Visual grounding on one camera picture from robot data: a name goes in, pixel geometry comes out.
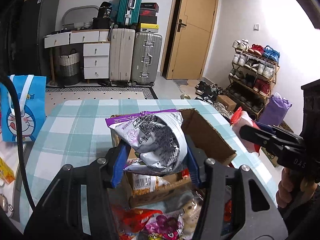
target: shoe rack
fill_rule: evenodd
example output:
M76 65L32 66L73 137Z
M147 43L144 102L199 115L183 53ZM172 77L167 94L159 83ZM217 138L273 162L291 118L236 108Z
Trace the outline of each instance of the shoe rack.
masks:
M243 103L243 102L240 101L239 99L237 99L237 98L235 98L234 96L232 96L233 99L236 99L236 103L242 105L242 106L244 107L244 109L249 109L251 112L254 113L254 115L255 115L255 116L257 117L257 119L258 119L258 118L260 117L260 115L262 114L262 112L263 112L266 104L268 103L268 100L269 100L270 96L272 95L272 90L273 90L274 86L276 85L277 73L278 73L278 71L279 71L279 69L280 69L280 66L279 66L275 61L272 61L272 60L270 60L270 59L266 59L265 57L262 57L262 56L260 56L260 55L258 55L258 54L255 54L255 53L251 53L251 52L249 52L249 51L244 51L244 50L241 50L241 49L235 49L235 51L236 51L236 52L241 52L241 54L244 53L244 54L246 54L246 55L248 55L248 56L251 56L251 57L253 57L253 58L256 58L256 59L258 59L258 60L260 60L260 61L262 61L262 62L268 62L268 63L272 64L273 66L275 66L275 72L274 72L274 74L273 74L273 77L271 77L271 78L269 79L269 78L266 78L266 77L263 76L263 75L258 74L256 71L252 70L251 68L248 68L248 67L246 67L246 66L240 66L240 65L238 65L238 64L235 64L235 63L231 62L234 69L237 69L237 70L238 70L239 68L243 68L243 69L247 70L252 76L255 76L255 81L256 81L257 79L262 79L262 80L264 80L264 81L266 81L266 82L268 82L268 83L270 84L269 93L268 93L266 96L263 96L263 95L261 95L260 93L254 91L251 87L248 87L247 85L243 84L240 80L237 80L237 79L235 79L235 78L233 78L233 77L231 77L231 76L228 75L228 78L229 78L229 81L230 81L230 85L232 85L233 82L236 82L236 83L238 83L239 85L241 85L242 87L246 88L246 89L247 89L248 91L250 91L251 93L253 93L254 95L256 95L256 96L258 96L258 97L260 97L260 98L262 99L264 106L263 106L263 108L257 113L257 112L255 112L255 111L253 111L250 107L248 107L245 103Z

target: doraemon bag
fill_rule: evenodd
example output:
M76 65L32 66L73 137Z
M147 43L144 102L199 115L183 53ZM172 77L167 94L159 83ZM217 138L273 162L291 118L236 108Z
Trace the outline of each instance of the doraemon bag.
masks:
M10 79L16 88L20 103L22 140L35 141L45 121L46 77L11 75ZM0 84L0 90L2 139L5 142L16 142L17 131L11 97L3 84Z

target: barcode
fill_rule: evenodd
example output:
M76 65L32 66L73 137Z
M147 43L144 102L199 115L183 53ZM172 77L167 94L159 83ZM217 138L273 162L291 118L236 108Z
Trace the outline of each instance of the barcode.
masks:
M135 188L136 189L142 189L142 188L148 188L151 186L151 179L150 176L141 178L141 179L135 179Z

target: desk leg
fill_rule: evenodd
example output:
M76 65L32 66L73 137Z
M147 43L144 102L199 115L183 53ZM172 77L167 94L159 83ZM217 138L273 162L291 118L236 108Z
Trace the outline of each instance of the desk leg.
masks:
M54 76L54 67L53 67L53 55L52 55L52 50L53 48L51 47L50 48L50 68L51 68L51 76L52 76L52 80L50 82L50 85L54 86L56 84L56 79L55 79L55 76Z

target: black cable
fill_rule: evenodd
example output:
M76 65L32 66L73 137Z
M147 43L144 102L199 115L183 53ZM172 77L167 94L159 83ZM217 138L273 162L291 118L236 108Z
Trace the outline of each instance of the black cable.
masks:
M7 75L3 73L3 71L0 71L0 82L7 88L12 104L13 104L13 109L14 109L14 114L15 114L15 120L16 120L16 128L17 128L17 143L18 143L18 158L19 158L19 165L20 165L20 172L21 172L21 177L22 177L22 182L23 182L23 187L27 195L27 199L29 201L29 204L34 210L36 208L35 203L33 202L28 180L27 180L27 173L26 173L26 167L24 163L24 158L23 158L23 144L22 144L22 122L21 122L21 112L20 112L20 104L18 100L18 95L17 91L11 82L10 78L8 78Z

